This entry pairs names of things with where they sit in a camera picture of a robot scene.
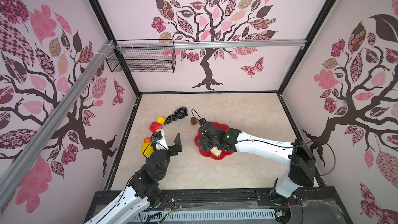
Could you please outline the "red flower-shaped bowl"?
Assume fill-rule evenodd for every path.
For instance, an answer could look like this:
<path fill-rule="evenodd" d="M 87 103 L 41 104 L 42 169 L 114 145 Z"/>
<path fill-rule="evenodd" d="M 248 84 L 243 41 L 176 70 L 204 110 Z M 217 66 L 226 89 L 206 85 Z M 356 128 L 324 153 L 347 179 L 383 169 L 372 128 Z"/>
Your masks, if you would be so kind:
<path fill-rule="evenodd" d="M 219 127 L 222 131 L 227 131 L 230 127 L 226 124 L 220 124 L 218 122 L 212 121 L 211 123 L 213 123 L 216 127 Z M 194 143 L 195 145 L 198 147 L 198 151 L 200 153 L 201 156 L 206 157 L 206 158 L 212 158 L 214 160 L 223 160 L 226 156 L 232 155 L 234 152 L 233 151 L 222 151 L 220 156 L 216 156 L 214 155 L 211 151 L 202 151 L 198 141 L 202 138 L 202 134 L 200 133 L 200 128 L 198 128 L 198 133 L 194 139 Z"/>

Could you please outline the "cream white pear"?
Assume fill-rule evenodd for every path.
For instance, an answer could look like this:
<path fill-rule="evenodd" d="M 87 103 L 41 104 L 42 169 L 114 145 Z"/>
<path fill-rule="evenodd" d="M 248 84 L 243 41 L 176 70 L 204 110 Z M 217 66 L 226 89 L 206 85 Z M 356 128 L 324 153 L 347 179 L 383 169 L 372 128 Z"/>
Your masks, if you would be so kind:
<path fill-rule="evenodd" d="M 210 150 L 210 152 L 211 152 L 211 154 L 212 154 L 213 156 L 216 156 L 216 157 L 220 157 L 221 154 L 222 154 L 222 150 L 219 150 L 217 147 L 213 147 L 213 148 Z"/>

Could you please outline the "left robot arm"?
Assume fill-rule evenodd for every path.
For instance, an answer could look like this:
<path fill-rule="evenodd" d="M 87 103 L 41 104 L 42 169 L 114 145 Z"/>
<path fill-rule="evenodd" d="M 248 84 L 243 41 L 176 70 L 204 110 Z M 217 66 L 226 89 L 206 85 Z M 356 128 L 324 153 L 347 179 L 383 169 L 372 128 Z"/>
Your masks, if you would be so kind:
<path fill-rule="evenodd" d="M 127 224 L 141 212 L 157 207 L 162 199 L 159 181 L 165 178 L 171 156 L 182 152 L 180 134 L 169 146 L 163 130 L 152 134 L 154 151 L 146 157 L 145 164 L 128 180 L 125 188 L 87 224 Z"/>

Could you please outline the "yellow lemon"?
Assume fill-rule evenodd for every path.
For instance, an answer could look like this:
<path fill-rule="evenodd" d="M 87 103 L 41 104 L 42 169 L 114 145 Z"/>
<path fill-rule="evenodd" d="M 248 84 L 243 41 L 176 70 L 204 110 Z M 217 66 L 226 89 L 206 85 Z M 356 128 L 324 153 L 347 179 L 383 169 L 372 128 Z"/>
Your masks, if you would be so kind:
<path fill-rule="evenodd" d="M 150 142 L 144 143 L 141 148 L 141 153 L 146 157 L 149 158 L 153 153 L 153 148 Z"/>

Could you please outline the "small yellow fruit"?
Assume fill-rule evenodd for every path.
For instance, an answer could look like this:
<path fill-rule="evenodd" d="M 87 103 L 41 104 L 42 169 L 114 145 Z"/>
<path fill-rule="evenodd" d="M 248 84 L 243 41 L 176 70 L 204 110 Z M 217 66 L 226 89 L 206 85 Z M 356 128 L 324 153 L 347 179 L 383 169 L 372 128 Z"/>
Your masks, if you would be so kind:
<path fill-rule="evenodd" d="M 165 118 L 162 116 L 157 117 L 156 122 L 159 124 L 164 124 L 165 123 Z"/>

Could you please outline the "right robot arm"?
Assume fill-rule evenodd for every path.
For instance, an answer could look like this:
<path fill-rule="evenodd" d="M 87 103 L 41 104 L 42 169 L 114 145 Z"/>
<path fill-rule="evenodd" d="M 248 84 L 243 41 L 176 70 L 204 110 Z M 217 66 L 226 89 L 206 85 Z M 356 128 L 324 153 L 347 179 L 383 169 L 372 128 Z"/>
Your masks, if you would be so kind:
<path fill-rule="evenodd" d="M 316 168 L 316 158 L 308 144 L 323 145 L 321 140 L 303 142 L 274 141 L 256 137 L 238 129 L 222 130 L 204 118 L 199 120 L 201 138 L 197 144 L 202 152 L 214 156 L 221 152 L 242 152 L 271 159 L 287 167 L 285 173 L 275 179 L 268 198 L 274 205 L 286 204 L 298 188 L 322 186 L 321 175 Z"/>

